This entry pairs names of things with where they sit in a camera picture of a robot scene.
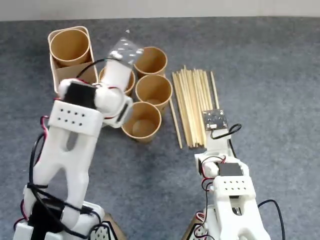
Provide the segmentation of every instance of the kraft paper cup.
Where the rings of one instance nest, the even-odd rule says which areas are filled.
[[[142,56],[134,65],[138,78],[145,75],[164,75],[168,63],[165,52],[154,46],[144,47],[143,50]]]
[[[90,40],[78,29],[67,29],[55,35],[50,42],[50,53],[63,67],[85,63],[89,58]]]
[[[161,121],[161,114],[155,106],[140,101],[132,105],[132,116],[121,128],[130,138],[146,144],[155,137]]]
[[[135,94],[141,102],[148,102],[163,115],[172,96],[172,84],[161,75],[146,75],[135,86]]]
[[[100,73],[99,73],[99,81],[101,81],[101,79],[104,77],[105,69],[106,69],[106,67],[102,68],[102,70],[100,71]],[[131,93],[132,93],[132,91],[134,89],[135,83],[136,83],[136,76],[135,76],[134,71],[131,71],[131,75],[130,75],[130,78],[129,78],[128,85],[126,86],[126,89],[124,91],[124,93],[127,96],[131,96]]]

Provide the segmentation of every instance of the gray carpet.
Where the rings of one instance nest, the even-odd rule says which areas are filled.
[[[183,64],[215,71],[229,124],[243,124],[233,145],[257,202],[278,201],[288,240],[318,239],[320,19],[272,17],[0,22],[0,239],[13,237],[39,118],[53,104],[47,36],[78,25],[89,29],[96,59],[129,29],[131,40],[167,52],[167,76]],[[179,149],[169,111],[149,145],[105,128],[86,200],[110,212],[129,240],[179,240],[205,206],[193,157],[202,151]],[[51,191],[65,196],[65,182],[60,174]],[[263,206],[261,216],[271,239],[281,239],[276,208]]]

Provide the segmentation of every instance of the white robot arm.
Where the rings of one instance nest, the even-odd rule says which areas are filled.
[[[184,239],[270,240],[258,210],[249,168],[234,156],[231,132],[241,125],[228,130],[221,109],[204,112],[203,120],[207,151],[195,154],[195,162],[203,176],[202,183],[212,182],[205,190],[213,197],[213,204],[206,206],[201,213],[202,222],[189,229]]]
[[[84,202],[88,169],[103,125],[118,128],[130,113],[133,101],[124,90],[133,64],[142,53],[141,48],[121,38],[110,51],[108,59],[114,60],[107,60],[101,83],[90,85],[75,78],[60,83],[60,100],[54,102],[41,155],[30,167],[32,174],[24,188],[27,223],[16,226],[14,240],[85,239],[90,229],[101,222],[104,210]],[[77,139],[68,149],[71,133]],[[46,199],[45,188],[60,169],[66,175],[68,196],[64,204],[57,200],[53,204],[55,198]],[[117,239],[110,231],[107,237]]]

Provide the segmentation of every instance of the bamboo skewer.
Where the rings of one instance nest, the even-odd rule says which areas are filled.
[[[205,126],[204,126],[204,120],[202,117],[202,110],[201,110],[201,97],[200,97],[200,92],[197,86],[197,77],[196,73],[193,71],[192,72],[193,76],[193,87],[195,91],[195,96],[196,96],[196,104],[197,104],[197,110],[198,110],[198,120],[199,120],[199,125],[200,125],[200,138],[201,138],[201,143],[202,145],[206,145],[207,143],[207,138],[206,138],[206,132],[205,132]]]
[[[211,109],[213,109],[213,106],[212,106],[212,99],[211,99],[208,76],[207,76],[207,72],[206,71],[203,71],[203,79],[204,79],[206,94],[207,94],[208,103],[209,103],[209,109],[208,110],[211,110]]]
[[[180,147],[180,149],[182,149],[181,135],[180,135],[179,127],[178,127],[177,116],[176,116],[175,108],[174,108],[174,105],[172,103],[172,99],[171,98],[169,100],[169,103],[170,103],[173,122],[174,122],[174,126],[175,126],[176,137],[178,138],[179,147]]]
[[[190,129],[188,128],[188,119],[186,116],[186,111],[183,106],[180,88],[178,87],[178,84],[179,84],[178,77],[174,72],[172,73],[172,78],[173,78],[175,95],[176,95],[176,99],[177,99],[178,107],[179,107],[179,111],[180,111],[180,117],[181,117],[181,121],[182,121],[182,127],[183,127],[183,131],[184,131],[185,141],[186,141],[186,144],[188,145],[188,147],[191,147]]]
[[[199,119],[199,111],[198,111],[198,104],[197,104],[197,96],[195,93],[194,84],[192,81],[191,71],[186,71],[186,78],[187,84],[190,92],[190,99],[192,105],[192,113],[193,113],[193,120],[195,123],[195,130],[196,130],[196,142],[200,145],[203,145],[202,137],[201,137],[201,126],[200,126],[200,119]]]
[[[208,80],[208,74],[201,69],[188,70],[186,66],[180,71],[172,73],[173,85],[175,89],[178,108],[181,116],[185,141],[192,147],[206,146],[207,133],[205,131],[203,111],[219,108],[218,94],[213,72],[210,72],[211,83],[213,88],[213,98],[211,96],[211,87]],[[174,105],[170,100],[170,107],[174,126],[180,148],[182,148],[181,135],[177,122]]]
[[[214,78],[214,73],[211,71],[210,75],[211,75],[211,82],[212,82],[212,87],[213,87],[215,108],[216,109],[220,109],[219,100],[218,100],[218,93],[217,93],[217,89],[216,89],[216,82],[215,82],[215,78]]]
[[[206,109],[206,100],[205,100],[205,96],[203,94],[203,89],[202,89],[202,84],[201,84],[201,79],[200,79],[200,75],[199,72],[197,70],[194,70],[194,74],[195,74],[195,81],[196,81],[196,87],[199,94],[199,98],[200,98],[200,106],[201,106],[201,111],[204,111]]]
[[[204,111],[210,110],[208,93],[207,93],[207,88],[206,88],[206,84],[205,84],[205,78],[203,75],[203,71],[199,70],[198,73],[199,73],[199,78],[200,78],[200,82],[201,82],[202,94],[203,94],[203,98],[204,98],[204,102],[205,102]]]
[[[180,76],[180,85],[182,87],[182,94],[184,97],[184,102],[185,102],[185,106],[186,106],[186,112],[187,112],[187,117],[190,123],[190,132],[191,132],[191,138],[192,138],[192,146],[195,147],[196,143],[197,143],[197,132],[196,132],[196,126],[195,126],[195,121],[193,119],[193,109],[192,109],[192,105],[190,102],[190,91],[188,88],[188,83],[187,84],[183,84],[187,82],[187,77],[185,76],[185,71],[182,69],[181,73],[179,74]]]

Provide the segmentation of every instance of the cup rim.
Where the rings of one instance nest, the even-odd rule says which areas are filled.
[[[143,49],[157,49],[158,51],[162,52],[163,55],[165,56],[165,64],[163,66],[163,68],[161,68],[159,71],[156,71],[156,72],[146,72],[146,71],[142,71],[140,70],[136,64],[134,64],[134,68],[135,70],[137,70],[139,73],[141,74],[144,74],[144,75],[157,75],[158,73],[161,73],[166,67],[167,67],[167,64],[168,64],[168,57],[167,57],[167,54],[161,50],[160,48],[156,47],[156,46],[145,46]]]
[[[124,91],[125,94],[129,93],[130,91],[132,91],[132,89],[134,88],[134,86],[136,84],[136,75],[135,75],[133,70],[130,73],[130,77],[131,77],[131,75],[133,76],[133,83],[132,83],[132,86],[130,88],[128,88],[127,90]]]
[[[135,85],[135,95],[136,95],[136,97],[139,99],[140,102],[149,103],[149,102],[147,102],[147,101],[143,101],[143,100],[139,97],[138,92],[137,92],[137,88],[138,88],[138,85],[139,85],[139,83],[141,82],[142,79],[147,78],[147,77],[150,77],[150,76],[152,76],[152,77],[154,77],[154,76],[159,76],[159,77],[164,78],[164,79],[169,83],[170,88],[171,88],[171,93],[170,93],[170,96],[167,98],[167,100],[165,100],[165,101],[163,101],[163,102],[161,102],[161,103],[158,103],[158,104],[152,104],[152,103],[150,103],[150,104],[152,104],[153,106],[159,107],[159,106],[167,103],[167,102],[171,99],[172,94],[173,94],[173,86],[172,86],[171,82],[169,81],[169,79],[166,78],[165,76],[160,75],[160,74],[152,74],[152,75],[145,75],[145,76],[141,77],[141,78],[138,80],[138,82],[136,83],[136,85]]]
[[[53,53],[51,46],[52,46],[53,40],[54,40],[58,35],[60,35],[60,34],[62,34],[62,33],[64,33],[64,32],[68,32],[68,31],[78,31],[78,32],[81,32],[82,34],[84,34],[84,35],[86,36],[87,40],[88,40],[88,47],[87,47],[87,49],[85,50],[85,52],[84,52],[81,56],[79,56],[79,57],[77,57],[77,58],[74,58],[74,59],[71,59],[71,60],[64,60],[64,59],[61,59],[61,58],[57,57],[57,56]],[[73,28],[72,28],[72,29],[66,29],[66,30],[62,30],[62,31],[58,32],[58,33],[51,39],[50,44],[49,44],[50,54],[51,54],[55,59],[57,59],[57,60],[59,60],[59,61],[61,61],[61,62],[66,62],[66,63],[70,63],[70,62],[73,62],[73,61],[76,61],[76,60],[79,60],[79,59],[83,58],[83,57],[89,52],[90,47],[91,47],[91,42],[90,42],[89,36],[88,36],[84,31],[81,31],[81,30],[75,29],[75,28],[74,28],[74,29],[73,29]]]
[[[150,134],[147,135],[147,136],[133,136],[133,135],[129,134],[129,133],[124,129],[124,126],[123,126],[123,125],[121,126],[121,129],[122,129],[122,131],[123,131],[127,136],[129,136],[130,138],[133,138],[133,139],[146,139],[146,138],[152,136],[153,134],[155,134],[155,133],[159,130],[159,128],[160,128],[160,126],[161,126],[161,123],[162,123],[162,116],[161,116],[161,113],[160,113],[159,109],[156,108],[154,105],[152,105],[152,104],[149,103],[149,102],[146,102],[146,101],[134,102],[134,103],[132,104],[132,107],[134,107],[134,105],[137,105],[137,104],[148,104],[148,105],[152,106],[154,109],[156,109],[156,111],[157,111],[157,113],[158,113],[158,115],[159,115],[159,118],[160,118],[160,121],[159,121],[158,126],[156,127],[156,129],[155,129],[152,133],[150,133]]]

